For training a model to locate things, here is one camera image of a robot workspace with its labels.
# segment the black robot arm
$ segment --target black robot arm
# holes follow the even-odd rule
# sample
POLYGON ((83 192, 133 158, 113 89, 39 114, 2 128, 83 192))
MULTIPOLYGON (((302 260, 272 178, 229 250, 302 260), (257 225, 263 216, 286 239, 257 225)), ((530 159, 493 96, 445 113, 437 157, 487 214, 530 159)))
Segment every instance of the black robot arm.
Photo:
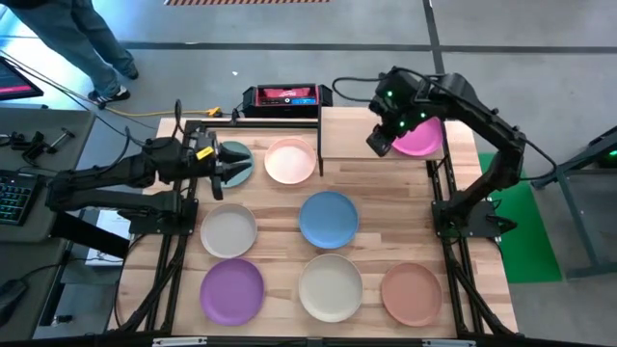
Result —
POLYGON ((380 76, 380 83, 369 109, 382 123, 366 140, 384 156, 397 137, 416 129, 432 117, 460 120, 494 145, 498 152, 489 170, 465 191, 454 194, 441 206, 442 227, 466 227, 476 205, 495 190, 509 188, 520 181, 525 135, 489 110, 478 99, 473 86, 458 73, 421 76, 414 71, 393 67, 380 76))
POLYGON ((210 177, 212 194, 223 198, 221 182, 248 169, 251 164, 239 163, 249 155, 237 153, 220 145, 214 132, 198 134, 201 147, 183 148, 176 138, 147 141, 139 154, 107 167, 80 171, 63 171, 49 183, 47 206, 54 211, 71 211, 84 207, 118 209, 124 215, 178 215, 182 196, 176 191, 152 196, 99 190, 97 188, 126 185, 147 188, 158 179, 166 184, 193 177, 210 177))

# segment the keyboard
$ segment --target keyboard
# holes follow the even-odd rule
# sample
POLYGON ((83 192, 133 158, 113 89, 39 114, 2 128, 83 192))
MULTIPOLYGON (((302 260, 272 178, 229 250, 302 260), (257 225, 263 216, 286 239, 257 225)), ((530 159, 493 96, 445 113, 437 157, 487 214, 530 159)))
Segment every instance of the keyboard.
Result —
POLYGON ((40 187, 40 176, 0 170, 0 225, 23 226, 40 187))

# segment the green mat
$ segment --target green mat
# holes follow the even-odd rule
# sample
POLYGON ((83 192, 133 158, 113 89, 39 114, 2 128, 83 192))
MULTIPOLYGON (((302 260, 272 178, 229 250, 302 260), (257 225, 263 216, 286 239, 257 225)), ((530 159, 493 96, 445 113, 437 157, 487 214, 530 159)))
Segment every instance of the green mat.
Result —
MULTIPOLYGON (((480 153, 484 173, 495 156, 480 153)), ((502 199, 497 215, 519 224, 501 237, 503 265, 509 283, 560 281, 561 272, 550 246, 536 200, 528 182, 491 194, 493 200, 502 199)))

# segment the red device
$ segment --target red device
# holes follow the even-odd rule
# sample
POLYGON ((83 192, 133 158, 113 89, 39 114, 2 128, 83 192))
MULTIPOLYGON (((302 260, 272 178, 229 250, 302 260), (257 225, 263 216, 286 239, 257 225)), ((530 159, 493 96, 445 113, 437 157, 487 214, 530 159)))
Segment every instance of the red device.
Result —
POLYGON ((317 118, 320 106, 333 106, 326 86, 268 85, 248 88, 242 111, 247 118, 317 118))

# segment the wooden tabletop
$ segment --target wooden tabletop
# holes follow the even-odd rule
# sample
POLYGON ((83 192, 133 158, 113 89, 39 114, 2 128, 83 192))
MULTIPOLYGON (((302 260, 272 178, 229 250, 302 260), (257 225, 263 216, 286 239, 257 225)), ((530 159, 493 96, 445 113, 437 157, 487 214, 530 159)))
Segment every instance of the wooden tabletop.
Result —
MULTIPOLYGON (((169 136, 173 120, 162 120, 157 136, 169 136)), ((450 150, 459 188, 470 185, 480 167, 471 131, 459 122, 447 122, 450 150)), ((200 214, 196 233, 189 237, 182 271, 173 333, 176 335, 337 336, 337 337, 452 337, 455 335, 452 306, 440 241, 432 227, 429 186, 424 161, 327 159, 324 176, 315 171, 298 185, 285 186, 269 177, 263 166, 266 149, 281 138, 299 138, 316 147, 315 130, 215 129, 221 141, 247 145, 255 156, 255 171, 241 186, 225 190, 225 199, 215 201, 209 184, 199 180, 200 214), (304 239, 298 227, 302 203, 311 195, 336 190, 357 206, 361 227, 356 238, 339 250, 325 251, 304 239), (243 255, 254 263, 265 279, 266 298, 256 318, 241 327, 223 327, 207 319, 199 304, 203 277, 221 261, 206 252, 199 230, 203 217, 221 203, 242 203, 257 219, 258 236, 243 255), (304 266, 324 253, 347 256, 361 271, 362 306, 350 319, 331 324, 320 322, 304 310, 298 298, 298 279, 304 266), (433 271, 442 286, 443 308, 437 320, 424 328, 410 328, 394 321, 384 309, 380 283, 385 272, 403 261, 412 261, 433 271)), ((153 194, 171 186, 157 183, 145 191, 153 194)), ((118 310, 123 322, 142 302, 152 286, 161 237, 143 238, 126 260, 121 277, 118 310)), ((508 284, 496 246, 470 240, 476 286, 502 322, 516 330, 508 284)), ((167 292, 162 296, 166 303, 167 292)), ((465 294, 464 311, 471 326, 465 294)), ((165 305, 159 308, 161 324, 165 305)), ((115 324, 113 319, 110 328, 115 324)))

